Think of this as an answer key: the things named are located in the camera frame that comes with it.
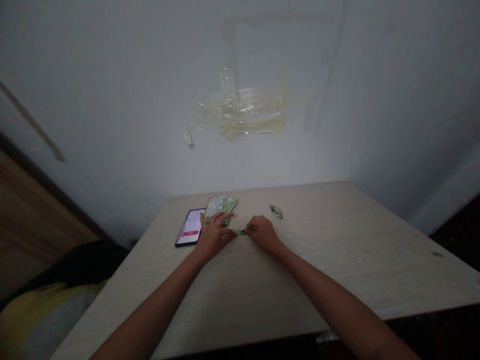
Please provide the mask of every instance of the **person's right hand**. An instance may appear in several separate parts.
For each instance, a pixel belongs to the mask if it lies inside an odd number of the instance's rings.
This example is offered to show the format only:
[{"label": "person's right hand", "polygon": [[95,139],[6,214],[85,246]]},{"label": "person's right hand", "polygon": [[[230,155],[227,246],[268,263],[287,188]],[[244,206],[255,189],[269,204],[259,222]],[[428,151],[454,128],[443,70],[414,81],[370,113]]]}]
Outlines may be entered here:
[{"label": "person's right hand", "polygon": [[275,232],[272,222],[265,216],[252,217],[246,225],[245,233],[267,253],[274,256],[277,255],[278,250],[283,245]]}]

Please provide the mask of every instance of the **wall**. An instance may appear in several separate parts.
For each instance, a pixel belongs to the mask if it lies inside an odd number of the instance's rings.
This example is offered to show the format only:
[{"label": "wall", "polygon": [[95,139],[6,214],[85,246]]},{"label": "wall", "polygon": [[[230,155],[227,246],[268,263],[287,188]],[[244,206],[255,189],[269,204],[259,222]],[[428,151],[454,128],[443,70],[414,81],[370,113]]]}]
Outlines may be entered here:
[{"label": "wall", "polygon": [[[456,210],[429,215],[433,198],[461,206],[479,191],[475,182],[460,197],[445,190],[455,176],[461,186],[470,175],[462,164],[479,157],[477,8],[2,1],[0,80],[66,161],[4,96],[0,131],[121,244],[140,237],[170,196],[337,180],[430,231]],[[233,23],[240,87],[268,87],[280,68],[290,75],[298,121],[280,135],[231,142],[195,126],[198,101],[219,90],[232,51],[222,30]]]}]

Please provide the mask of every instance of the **table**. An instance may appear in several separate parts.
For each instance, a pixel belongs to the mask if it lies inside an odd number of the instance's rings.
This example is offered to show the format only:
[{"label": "table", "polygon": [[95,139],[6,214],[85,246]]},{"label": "table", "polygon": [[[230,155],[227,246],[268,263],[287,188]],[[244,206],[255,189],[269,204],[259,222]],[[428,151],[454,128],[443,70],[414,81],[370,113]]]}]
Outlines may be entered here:
[{"label": "table", "polygon": [[[239,199],[230,228],[266,216],[291,250],[384,320],[480,302],[480,273],[348,182],[229,194]],[[174,247],[182,221],[216,195],[172,198],[52,359],[91,356],[193,250]],[[328,328],[283,266],[239,236],[202,269],[152,358]]]}]

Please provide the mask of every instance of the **candy wrapper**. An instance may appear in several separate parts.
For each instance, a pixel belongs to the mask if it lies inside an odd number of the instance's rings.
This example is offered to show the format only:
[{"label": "candy wrapper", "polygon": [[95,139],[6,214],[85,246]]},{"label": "candy wrapper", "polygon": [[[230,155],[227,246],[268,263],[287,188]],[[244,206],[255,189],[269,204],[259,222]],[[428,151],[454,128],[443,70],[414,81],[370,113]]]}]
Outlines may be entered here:
[{"label": "candy wrapper", "polygon": [[282,210],[280,210],[279,207],[276,207],[276,206],[273,206],[273,205],[269,205],[269,206],[270,206],[270,209],[271,209],[271,212],[273,213],[273,215],[275,215],[277,218],[280,218],[280,219],[284,218],[284,215],[282,214]]}]

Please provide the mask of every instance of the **phone screen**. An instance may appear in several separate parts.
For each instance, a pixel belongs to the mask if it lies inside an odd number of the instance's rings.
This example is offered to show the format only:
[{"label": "phone screen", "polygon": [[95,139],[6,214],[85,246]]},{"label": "phone screen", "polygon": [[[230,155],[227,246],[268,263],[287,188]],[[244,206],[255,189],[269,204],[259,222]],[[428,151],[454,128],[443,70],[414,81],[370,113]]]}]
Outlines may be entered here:
[{"label": "phone screen", "polygon": [[200,213],[204,213],[206,209],[190,210],[185,219],[185,224],[178,236],[177,245],[196,243],[200,237],[200,230],[202,229],[202,222],[200,221]]}]

